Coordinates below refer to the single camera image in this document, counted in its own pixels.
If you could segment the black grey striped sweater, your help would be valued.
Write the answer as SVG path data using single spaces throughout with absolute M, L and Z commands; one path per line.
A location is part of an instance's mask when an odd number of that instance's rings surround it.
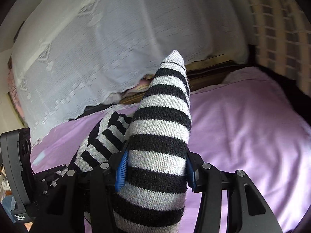
M 186 200 L 190 89 L 182 56 L 160 64 L 138 109 L 105 115 L 83 140 L 69 169 L 92 171 L 128 149 L 124 186 L 113 202 L 121 232 L 177 232 Z

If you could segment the pile of clothes under lace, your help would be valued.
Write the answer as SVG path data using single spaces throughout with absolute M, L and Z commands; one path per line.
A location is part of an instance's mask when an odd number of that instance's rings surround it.
M 154 74 L 145 75 L 142 79 L 140 79 L 139 83 L 136 86 L 121 93 L 121 99 L 123 100 L 127 97 L 145 92 L 149 88 L 149 85 L 153 78 Z

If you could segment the purple bed sheet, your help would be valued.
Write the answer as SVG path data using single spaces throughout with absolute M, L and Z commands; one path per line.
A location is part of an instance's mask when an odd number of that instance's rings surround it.
M 310 125 L 254 67 L 191 94 L 189 149 L 222 171 L 246 172 L 284 232 L 310 207 Z

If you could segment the woven bamboo mat edge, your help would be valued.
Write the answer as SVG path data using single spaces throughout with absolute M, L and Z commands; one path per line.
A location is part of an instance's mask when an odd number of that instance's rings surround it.
M 210 85 L 220 84 L 230 73 L 240 68 L 234 61 L 226 57 L 213 57 L 204 61 L 187 65 L 187 77 L 191 91 Z

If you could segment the white lace cover cloth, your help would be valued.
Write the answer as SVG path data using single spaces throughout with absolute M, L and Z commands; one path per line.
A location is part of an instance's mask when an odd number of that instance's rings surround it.
M 177 50 L 186 64 L 248 50 L 230 0 L 43 0 L 13 46 L 15 85 L 31 141 L 111 104 Z

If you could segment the beige checked curtain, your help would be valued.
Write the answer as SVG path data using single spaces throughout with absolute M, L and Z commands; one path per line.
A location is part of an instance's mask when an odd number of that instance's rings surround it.
M 310 94 L 310 22 L 295 0 L 248 0 L 259 64 Z

